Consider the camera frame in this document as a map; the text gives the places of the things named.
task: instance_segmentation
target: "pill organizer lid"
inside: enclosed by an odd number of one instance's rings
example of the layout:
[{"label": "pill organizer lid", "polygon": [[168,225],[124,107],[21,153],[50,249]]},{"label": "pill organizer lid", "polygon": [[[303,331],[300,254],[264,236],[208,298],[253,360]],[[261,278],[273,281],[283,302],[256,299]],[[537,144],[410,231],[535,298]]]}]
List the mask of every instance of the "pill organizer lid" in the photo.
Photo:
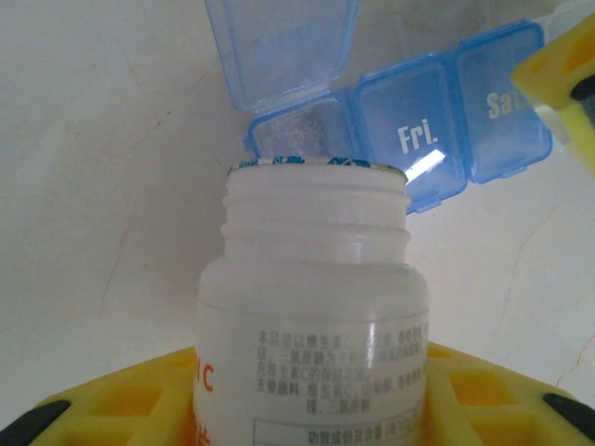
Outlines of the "pill organizer lid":
[{"label": "pill organizer lid", "polygon": [[262,111],[345,68],[359,0],[205,0],[231,101]]}]

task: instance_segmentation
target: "transparent blue plastic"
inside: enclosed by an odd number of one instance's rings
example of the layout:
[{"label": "transparent blue plastic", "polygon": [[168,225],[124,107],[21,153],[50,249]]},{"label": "transparent blue plastic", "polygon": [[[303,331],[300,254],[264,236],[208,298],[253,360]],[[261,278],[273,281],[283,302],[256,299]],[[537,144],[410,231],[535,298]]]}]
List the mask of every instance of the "transparent blue plastic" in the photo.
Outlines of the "transparent blue plastic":
[{"label": "transparent blue plastic", "polygon": [[359,0],[205,0],[233,106],[265,109],[345,68]]},{"label": "transparent blue plastic", "polygon": [[456,66],[469,135],[469,179],[509,177],[547,157],[551,135],[509,80],[544,45],[536,23],[511,24],[463,42]]},{"label": "transparent blue plastic", "polygon": [[449,85],[456,79],[436,56],[366,76],[353,104],[368,158],[408,178],[409,211],[422,212],[467,185]]},{"label": "transparent blue plastic", "polygon": [[536,22],[505,25],[333,91],[359,0],[205,1],[233,105],[256,114],[245,144],[257,158],[390,164],[407,174],[408,212],[423,212],[468,181],[509,177],[551,151],[549,131],[509,80],[544,45]]}]

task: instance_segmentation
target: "yellow object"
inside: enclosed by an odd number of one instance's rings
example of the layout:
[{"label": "yellow object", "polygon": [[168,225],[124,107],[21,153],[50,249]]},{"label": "yellow object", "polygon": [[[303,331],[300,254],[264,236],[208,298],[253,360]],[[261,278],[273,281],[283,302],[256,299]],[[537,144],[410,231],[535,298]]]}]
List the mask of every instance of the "yellow object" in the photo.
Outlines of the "yellow object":
[{"label": "yellow object", "polygon": [[32,446],[193,446],[194,349],[143,362],[42,401],[72,405]]},{"label": "yellow object", "polygon": [[[193,445],[193,348],[42,401],[72,405],[32,446]],[[560,389],[430,344],[425,446],[592,446],[543,400]]]},{"label": "yellow object", "polygon": [[595,14],[522,62],[512,82],[595,175]]}]

